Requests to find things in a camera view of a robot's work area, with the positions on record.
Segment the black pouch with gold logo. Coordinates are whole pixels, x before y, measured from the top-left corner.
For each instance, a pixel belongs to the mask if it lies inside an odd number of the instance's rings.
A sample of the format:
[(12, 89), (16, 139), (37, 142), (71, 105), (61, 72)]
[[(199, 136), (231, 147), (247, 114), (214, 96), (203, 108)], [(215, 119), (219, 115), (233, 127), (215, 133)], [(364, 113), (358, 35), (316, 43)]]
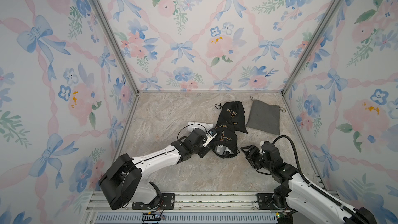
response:
[(237, 135), (232, 125), (223, 123), (214, 128), (216, 136), (209, 143), (211, 150), (220, 158), (234, 158), (237, 156)]

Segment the grey fabric drawstring pouch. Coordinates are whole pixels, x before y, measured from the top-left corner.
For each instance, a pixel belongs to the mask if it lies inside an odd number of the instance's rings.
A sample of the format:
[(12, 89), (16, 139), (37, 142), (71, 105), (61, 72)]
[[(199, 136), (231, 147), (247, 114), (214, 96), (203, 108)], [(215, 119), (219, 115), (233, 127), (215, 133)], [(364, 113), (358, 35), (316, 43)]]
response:
[(285, 113), (286, 109), (278, 105), (269, 105), (253, 97), (250, 97), (250, 99), (252, 106), (246, 127), (280, 135), (280, 113)]

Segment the plain black drawstring pouch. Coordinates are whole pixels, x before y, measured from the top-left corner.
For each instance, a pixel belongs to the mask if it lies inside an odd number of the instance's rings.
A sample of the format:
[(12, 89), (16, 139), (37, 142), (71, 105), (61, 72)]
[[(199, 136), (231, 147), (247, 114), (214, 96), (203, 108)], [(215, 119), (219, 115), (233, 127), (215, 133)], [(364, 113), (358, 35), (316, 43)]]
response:
[(226, 102), (223, 105), (215, 104), (217, 110), (221, 110), (217, 125), (227, 123), (233, 127), (234, 131), (247, 134), (245, 125), (245, 110), (242, 102), (233, 101)]

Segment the white hair dryer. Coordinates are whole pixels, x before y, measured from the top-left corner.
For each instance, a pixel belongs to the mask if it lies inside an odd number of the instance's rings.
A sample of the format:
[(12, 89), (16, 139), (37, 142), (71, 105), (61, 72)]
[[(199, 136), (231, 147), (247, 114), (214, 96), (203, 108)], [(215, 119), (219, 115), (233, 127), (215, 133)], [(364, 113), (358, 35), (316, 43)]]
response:
[(207, 133), (213, 127), (214, 127), (214, 125), (211, 123), (189, 121), (188, 126), (187, 126), (187, 131), (192, 132), (195, 129), (200, 129), (200, 130), (204, 131), (205, 133)]

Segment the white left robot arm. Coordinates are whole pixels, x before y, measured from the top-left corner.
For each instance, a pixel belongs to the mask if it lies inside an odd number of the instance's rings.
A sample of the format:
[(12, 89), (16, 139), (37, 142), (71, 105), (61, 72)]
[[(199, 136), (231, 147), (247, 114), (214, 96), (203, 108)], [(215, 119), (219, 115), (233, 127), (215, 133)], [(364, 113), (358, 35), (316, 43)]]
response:
[(151, 154), (130, 157), (120, 155), (98, 181), (110, 208), (115, 211), (130, 202), (147, 209), (158, 208), (163, 193), (148, 177), (165, 167), (189, 160), (192, 155), (203, 158), (209, 151), (209, 143), (216, 137), (215, 129), (208, 132), (194, 129), (166, 148)]

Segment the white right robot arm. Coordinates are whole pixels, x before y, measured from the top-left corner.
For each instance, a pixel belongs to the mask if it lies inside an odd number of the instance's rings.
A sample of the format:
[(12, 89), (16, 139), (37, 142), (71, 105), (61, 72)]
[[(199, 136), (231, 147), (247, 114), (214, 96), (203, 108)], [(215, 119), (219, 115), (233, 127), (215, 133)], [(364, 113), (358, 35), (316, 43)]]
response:
[(307, 179), (302, 171), (283, 161), (278, 148), (264, 142), (240, 149), (258, 173), (262, 169), (280, 185), (274, 189), (272, 203), (277, 208), (290, 208), (317, 224), (375, 224), (374, 215), (364, 207), (355, 208), (331, 195)]

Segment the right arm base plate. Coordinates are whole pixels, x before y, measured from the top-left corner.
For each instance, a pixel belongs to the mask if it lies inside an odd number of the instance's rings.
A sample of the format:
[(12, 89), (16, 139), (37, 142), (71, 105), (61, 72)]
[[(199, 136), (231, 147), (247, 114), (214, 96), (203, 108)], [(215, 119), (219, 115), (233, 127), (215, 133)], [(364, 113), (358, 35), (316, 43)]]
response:
[(257, 193), (255, 206), (258, 210), (278, 210), (275, 205), (274, 194), (272, 193)]

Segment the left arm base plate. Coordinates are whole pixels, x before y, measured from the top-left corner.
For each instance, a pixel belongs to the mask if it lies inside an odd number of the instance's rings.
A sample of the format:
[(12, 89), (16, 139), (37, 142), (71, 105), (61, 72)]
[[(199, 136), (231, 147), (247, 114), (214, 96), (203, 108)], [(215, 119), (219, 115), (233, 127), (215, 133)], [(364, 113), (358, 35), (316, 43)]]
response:
[(162, 193), (156, 196), (150, 203), (145, 204), (142, 202), (133, 202), (132, 210), (145, 210), (145, 211), (155, 211), (155, 210), (173, 210), (175, 204), (175, 194), (174, 193)]

